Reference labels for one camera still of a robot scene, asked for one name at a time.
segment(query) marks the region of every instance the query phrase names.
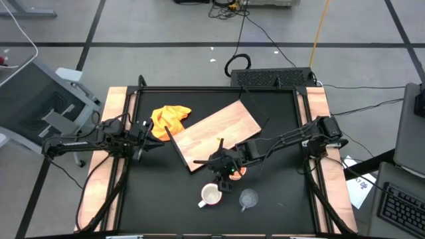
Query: white cup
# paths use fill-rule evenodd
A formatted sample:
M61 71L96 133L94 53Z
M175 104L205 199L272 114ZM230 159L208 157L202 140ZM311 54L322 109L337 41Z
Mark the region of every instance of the white cup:
M221 196L222 192L218 190L218 185L214 183L209 183L202 188L202 201L198 203L198 206L202 208L207 204L214 205L220 201Z

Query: computer monitor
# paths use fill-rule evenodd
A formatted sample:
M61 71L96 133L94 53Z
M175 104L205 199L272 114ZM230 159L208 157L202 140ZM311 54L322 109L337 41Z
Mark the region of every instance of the computer monitor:
M93 102L84 100L81 92L37 58L29 58L22 66L0 78L0 133L15 133L21 143L28 140L40 146L45 138L60 133L43 120L51 110L79 121L78 125L87 120L87 116L79 117Z

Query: black keyboard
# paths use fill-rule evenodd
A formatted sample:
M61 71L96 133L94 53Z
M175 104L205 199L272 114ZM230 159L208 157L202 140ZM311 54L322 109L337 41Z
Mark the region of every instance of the black keyboard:
M425 200L406 192L392 183L385 183L378 217L402 230L425 238Z

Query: yellow towel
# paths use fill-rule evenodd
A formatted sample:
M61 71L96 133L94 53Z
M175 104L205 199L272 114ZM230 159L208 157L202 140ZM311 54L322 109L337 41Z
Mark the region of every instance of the yellow towel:
M171 135L175 135L185 128L181 120L186 118L192 110L184 106L164 106L152 112L153 128L152 134L162 141L169 141L165 126L167 126Z

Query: cutting board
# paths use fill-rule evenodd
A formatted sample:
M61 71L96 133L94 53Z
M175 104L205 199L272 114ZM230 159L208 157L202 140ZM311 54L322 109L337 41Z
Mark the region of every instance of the cutting board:
M203 166L193 161L208 160L217 151L220 139L224 139L224 148L231 149L260 130L255 119L238 100L174 135L173 141L186 166L193 172Z

